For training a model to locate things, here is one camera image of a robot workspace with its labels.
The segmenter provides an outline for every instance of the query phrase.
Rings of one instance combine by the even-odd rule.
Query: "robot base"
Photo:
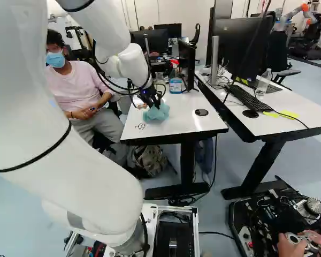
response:
[[[148,231],[148,244],[150,249],[147,257],[158,256],[200,256],[198,242],[198,213],[196,207],[171,207],[157,206],[145,203],[142,208]],[[73,233],[74,242],[79,234]],[[67,257],[72,254],[78,257],[88,257],[83,246],[68,245]],[[105,246],[103,257],[125,256],[119,254],[118,249]],[[137,257],[143,256],[143,252],[136,253]]]

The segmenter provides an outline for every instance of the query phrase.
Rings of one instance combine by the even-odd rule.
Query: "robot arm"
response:
[[[285,30],[285,22],[288,19],[291,19],[292,17],[294,17],[296,14],[298,14],[299,12],[303,12],[303,15],[305,18],[309,18],[307,20],[307,24],[314,24],[317,23],[317,19],[315,18],[315,16],[312,14],[311,11],[309,11],[309,6],[308,4],[302,4],[301,6],[295,8],[293,11],[287,13],[286,15],[283,15],[280,17],[280,25],[277,27],[276,31],[284,31]]]
[[[130,43],[131,36],[115,11],[114,1],[56,1],[96,40],[95,58],[104,74],[131,79],[141,88],[139,97],[150,107],[159,108],[160,95],[151,83],[143,51],[138,44]]]
[[[99,42],[100,55],[118,55],[120,70],[129,77],[126,67],[141,65],[133,79],[146,81],[147,65],[130,45],[113,2],[59,0],[68,11],[76,10],[71,15]],[[47,89],[45,0],[0,1],[2,17],[0,176],[49,203],[43,205],[56,220],[112,246],[125,244],[140,229],[143,190],[78,135]]]

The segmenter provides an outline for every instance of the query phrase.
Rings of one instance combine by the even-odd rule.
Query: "blue-gray floor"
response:
[[[288,77],[284,84],[299,94],[321,104],[321,69],[306,63],[290,61],[301,74]],[[220,195],[222,188],[237,186],[245,177],[263,143],[244,143],[230,130],[218,139],[216,184],[197,202],[200,231],[230,233],[226,220],[228,202]],[[321,199],[321,135],[288,142],[266,180],[280,175],[304,194]],[[174,183],[170,172],[143,182],[154,187]],[[51,221],[43,212],[37,197],[0,178],[0,254],[6,257],[61,257],[63,238],[68,230]],[[202,251],[213,256],[239,256],[234,243],[218,235],[200,236]]]

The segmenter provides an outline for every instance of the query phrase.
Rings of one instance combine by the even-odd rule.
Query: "black desk leg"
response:
[[[266,192],[272,188],[285,188],[285,183],[279,180],[261,183],[284,144],[285,141],[266,142],[253,162],[252,167],[247,173],[241,186],[223,189],[221,191],[223,197],[226,200],[231,200],[235,198],[248,197],[254,193]]]
[[[193,183],[195,165],[195,143],[184,142],[181,144],[181,184],[190,186]]]
[[[195,142],[193,141],[187,141],[181,144],[181,184],[146,189],[145,200],[169,198],[186,199],[191,195],[203,194],[209,191],[209,185],[207,183],[193,183],[195,165],[194,148]]]

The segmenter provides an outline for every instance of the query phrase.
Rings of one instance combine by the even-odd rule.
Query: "yellow sticky note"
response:
[[[245,85],[248,85],[248,81],[246,79],[241,79],[241,82],[243,82]]]
[[[296,114],[296,113],[294,113],[294,112],[291,112],[291,111],[281,111],[280,112],[281,114],[284,114],[284,115],[281,115],[281,116],[283,116],[283,117],[286,117],[286,118],[288,118],[288,119],[293,119],[293,118],[291,118],[291,117],[294,117],[294,118],[298,118],[298,114]]]
[[[267,111],[263,111],[263,114],[268,115],[268,116],[272,116],[272,117],[275,117],[275,118],[278,118],[278,117],[279,117],[278,114],[271,114],[271,113],[269,113],[269,112],[267,112]]]

